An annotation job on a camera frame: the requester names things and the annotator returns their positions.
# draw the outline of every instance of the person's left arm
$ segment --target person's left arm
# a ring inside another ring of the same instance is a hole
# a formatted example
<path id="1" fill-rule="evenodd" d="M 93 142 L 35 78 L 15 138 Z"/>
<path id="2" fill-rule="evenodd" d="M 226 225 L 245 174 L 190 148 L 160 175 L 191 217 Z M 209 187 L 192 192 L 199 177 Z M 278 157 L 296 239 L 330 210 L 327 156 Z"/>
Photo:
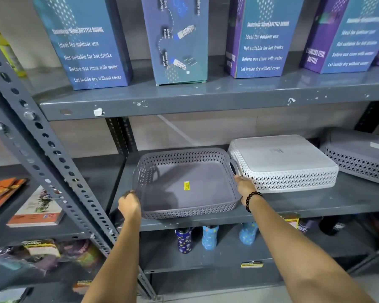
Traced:
<path id="1" fill-rule="evenodd" d="M 122 230 L 81 303 L 136 302 L 141 207 L 132 191 L 118 203 L 125 218 Z"/>

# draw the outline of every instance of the yellow bottle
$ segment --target yellow bottle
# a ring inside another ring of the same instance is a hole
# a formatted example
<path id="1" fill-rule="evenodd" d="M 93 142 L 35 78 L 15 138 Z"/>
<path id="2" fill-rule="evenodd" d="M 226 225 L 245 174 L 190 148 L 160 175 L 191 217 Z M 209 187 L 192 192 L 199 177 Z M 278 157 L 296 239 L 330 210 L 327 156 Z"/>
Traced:
<path id="1" fill-rule="evenodd" d="M 27 75 L 24 68 L 20 64 L 20 61 L 18 60 L 17 56 L 15 56 L 14 51 L 11 49 L 10 44 L 8 43 L 7 40 L 5 40 L 5 38 L 3 37 L 1 33 L 0 33 L 0 50 L 3 52 L 8 63 L 14 69 L 14 71 L 17 73 L 19 77 Z"/>

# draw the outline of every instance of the basket handle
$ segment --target basket handle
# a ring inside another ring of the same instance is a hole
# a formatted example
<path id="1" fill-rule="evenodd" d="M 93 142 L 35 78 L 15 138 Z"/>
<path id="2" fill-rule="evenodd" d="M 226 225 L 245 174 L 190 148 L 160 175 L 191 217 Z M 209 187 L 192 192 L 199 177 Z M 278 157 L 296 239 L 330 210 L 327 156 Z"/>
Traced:
<path id="1" fill-rule="evenodd" d="M 140 171 L 139 168 L 136 166 L 135 170 L 133 170 L 132 173 L 132 190 L 136 191 L 138 187 L 138 181 L 140 177 Z"/>
<path id="2" fill-rule="evenodd" d="M 230 158 L 229 165 L 230 165 L 230 168 L 232 169 L 234 174 L 241 175 L 240 174 L 240 167 L 234 159 Z"/>

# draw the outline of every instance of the logo on notebook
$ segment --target logo on notebook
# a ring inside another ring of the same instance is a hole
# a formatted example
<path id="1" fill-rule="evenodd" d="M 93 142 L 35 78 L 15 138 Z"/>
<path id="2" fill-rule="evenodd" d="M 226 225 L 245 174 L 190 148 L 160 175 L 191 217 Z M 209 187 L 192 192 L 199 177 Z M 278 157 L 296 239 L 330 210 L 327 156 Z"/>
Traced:
<path id="1" fill-rule="evenodd" d="M 276 149 L 270 149 L 271 153 L 283 153 L 282 149 L 276 148 Z"/>

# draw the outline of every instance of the gray plastic basket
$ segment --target gray plastic basket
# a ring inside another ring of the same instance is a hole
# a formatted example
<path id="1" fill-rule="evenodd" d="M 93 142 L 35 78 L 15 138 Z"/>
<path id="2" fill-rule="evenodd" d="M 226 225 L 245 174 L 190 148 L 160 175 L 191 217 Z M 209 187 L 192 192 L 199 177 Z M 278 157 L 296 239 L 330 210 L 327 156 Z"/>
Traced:
<path id="1" fill-rule="evenodd" d="M 241 196 L 231 163 L 238 170 L 229 154 L 220 148 L 145 154 L 133 173 L 132 183 L 141 201 L 143 218 L 177 218 L 234 209 Z"/>
<path id="2" fill-rule="evenodd" d="M 379 183 L 379 135 L 331 128 L 323 135 L 320 150 L 340 171 Z"/>

